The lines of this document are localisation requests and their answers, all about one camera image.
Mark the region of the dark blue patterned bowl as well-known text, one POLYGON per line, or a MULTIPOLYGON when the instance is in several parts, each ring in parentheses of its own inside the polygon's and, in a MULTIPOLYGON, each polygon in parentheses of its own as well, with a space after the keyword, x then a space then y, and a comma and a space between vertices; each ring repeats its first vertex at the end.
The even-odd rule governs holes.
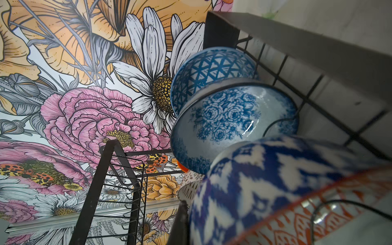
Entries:
POLYGON ((202 50, 186 60, 175 74, 170 102, 175 116, 205 86, 227 78, 259 78, 256 63, 245 53, 228 47, 202 50))

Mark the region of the orange plastic bowl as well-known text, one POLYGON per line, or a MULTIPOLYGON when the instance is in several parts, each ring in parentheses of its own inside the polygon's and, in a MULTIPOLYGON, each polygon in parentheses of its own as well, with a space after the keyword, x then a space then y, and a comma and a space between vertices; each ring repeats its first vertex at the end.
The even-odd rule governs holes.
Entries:
POLYGON ((184 173, 187 173, 187 172, 189 172, 189 169, 187 169, 184 165, 182 165, 180 162, 177 162, 177 166, 178 166, 178 168, 182 171, 182 172, 184 172, 184 173))

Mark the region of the white bowl dark radial pattern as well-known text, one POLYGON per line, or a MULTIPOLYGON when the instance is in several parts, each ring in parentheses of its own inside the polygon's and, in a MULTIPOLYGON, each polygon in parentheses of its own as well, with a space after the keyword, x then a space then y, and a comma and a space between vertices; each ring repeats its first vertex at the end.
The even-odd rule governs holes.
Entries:
POLYGON ((188 206, 191 206, 199 185, 203 181, 204 177, 204 174, 199 174, 191 170, 186 172, 177 193, 178 199, 180 201, 185 201, 188 206))

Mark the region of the red patterned ceramic bowl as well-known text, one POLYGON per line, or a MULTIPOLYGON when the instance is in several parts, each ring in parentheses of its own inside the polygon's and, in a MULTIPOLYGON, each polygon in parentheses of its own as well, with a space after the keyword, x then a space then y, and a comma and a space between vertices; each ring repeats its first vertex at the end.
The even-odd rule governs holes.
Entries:
POLYGON ((233 146, 201 183, 189 230, 192 245, 389 245, 392 164, 298 136, 233 146))

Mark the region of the blue floral ceramic bowl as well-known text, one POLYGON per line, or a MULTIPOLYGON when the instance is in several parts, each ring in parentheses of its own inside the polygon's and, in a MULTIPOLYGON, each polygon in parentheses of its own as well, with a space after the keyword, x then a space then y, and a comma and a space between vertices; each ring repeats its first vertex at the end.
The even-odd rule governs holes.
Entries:
POLYGON ((293 135, 298 107, 282 90, 247 78, 207 85, 184 105, 170 144, 185 168, 205 174, 226 148, 266 136, 293 135))

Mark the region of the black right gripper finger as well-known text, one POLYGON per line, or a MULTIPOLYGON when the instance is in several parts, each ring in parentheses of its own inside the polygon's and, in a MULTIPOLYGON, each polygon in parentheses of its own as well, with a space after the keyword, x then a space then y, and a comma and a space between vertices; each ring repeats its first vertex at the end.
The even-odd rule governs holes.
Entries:
POLYGON ((189 245, 189 216, 188 204, 181 201, 169 234, 167 245, 189 245))

